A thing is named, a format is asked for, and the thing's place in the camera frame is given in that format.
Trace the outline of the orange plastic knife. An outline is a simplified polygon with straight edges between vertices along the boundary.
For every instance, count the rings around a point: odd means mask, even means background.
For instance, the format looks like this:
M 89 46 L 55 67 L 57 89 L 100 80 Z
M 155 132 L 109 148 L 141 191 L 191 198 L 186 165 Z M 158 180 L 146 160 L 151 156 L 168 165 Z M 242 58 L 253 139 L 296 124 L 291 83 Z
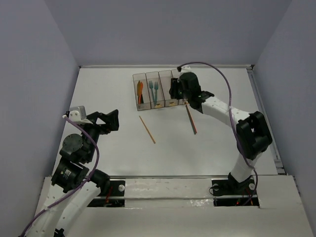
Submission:
M 137 84 L 137 93 L 138 93 L 138 104 L 143 104 L 143 83 L 141 81 L 138 81 Z

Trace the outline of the gold knife green handle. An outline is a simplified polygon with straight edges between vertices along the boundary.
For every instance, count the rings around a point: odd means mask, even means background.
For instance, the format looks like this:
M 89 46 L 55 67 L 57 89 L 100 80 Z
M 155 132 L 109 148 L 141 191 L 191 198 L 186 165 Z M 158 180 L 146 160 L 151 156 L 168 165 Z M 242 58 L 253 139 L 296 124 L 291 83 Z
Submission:
M 138 104 L 141 104 L 140 103 L 140 84 L 141 84 L 141 81 L 139 80 L 138 83 L 137 83 Z
M 140 103 L 143 104 L 144 103 L 144 99 L 143 99 L 143 83 L 141 82 L 140 84 Z

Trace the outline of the yellow chopstick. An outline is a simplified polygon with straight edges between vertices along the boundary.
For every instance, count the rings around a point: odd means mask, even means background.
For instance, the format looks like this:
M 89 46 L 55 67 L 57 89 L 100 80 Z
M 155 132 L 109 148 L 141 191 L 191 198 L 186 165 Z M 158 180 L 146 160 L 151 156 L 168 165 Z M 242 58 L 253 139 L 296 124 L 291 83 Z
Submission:
M 141 116 L 139 116 L 139 118 L 140 118 L 140 120 L 141 120 L 141 122 L 142 122 L 142 124 L 143 124 L 143 126 L 144 126 L 144 128 L 145 128 L 145 130 L 147 131 L 147 133 L 148 133 L 150 139 L 152 140 L 152 142 L 153 142 L 154 144 L 156 144 L 156 141 L 155 141 L 154 137 L 152 136 L 151 132 L 149 131 L 148 127 L 146 126 L 144 120 L 142 119 Z

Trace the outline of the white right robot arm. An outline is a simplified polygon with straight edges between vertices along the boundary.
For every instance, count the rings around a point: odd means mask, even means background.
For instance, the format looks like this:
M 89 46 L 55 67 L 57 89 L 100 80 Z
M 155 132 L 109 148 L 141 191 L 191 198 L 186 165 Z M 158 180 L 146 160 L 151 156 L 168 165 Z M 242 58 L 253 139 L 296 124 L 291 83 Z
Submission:
M 265 116 L 259 111 L 250 113 L 234 108 L 213 93 L 203 91 L 193 72 L 172 78 L 169 94 L 173 99 L 185 99 L 191 108 L 233 130 L 239 155 L 225 183 L 216 189 L 215 196 L 227 192 L 238 194 L 247 188 L 257 159 L 273 141 Z

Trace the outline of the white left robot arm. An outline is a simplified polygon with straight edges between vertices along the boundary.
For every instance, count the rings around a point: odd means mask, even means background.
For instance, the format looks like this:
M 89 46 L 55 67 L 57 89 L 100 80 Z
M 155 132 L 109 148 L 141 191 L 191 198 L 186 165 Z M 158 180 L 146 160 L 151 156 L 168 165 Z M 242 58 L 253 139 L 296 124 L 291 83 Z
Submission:
M 83 210 L 98 195 L 111 189 L 108 174 L 97 169 L 100 135 L 119 129 L 119 111 L 86 114 L 84 106 L 69 108 L 63 115 L 81 133 L 62 142 L 60 161 L 40 212 L 22 231 L 23 237 L 66 237 Z

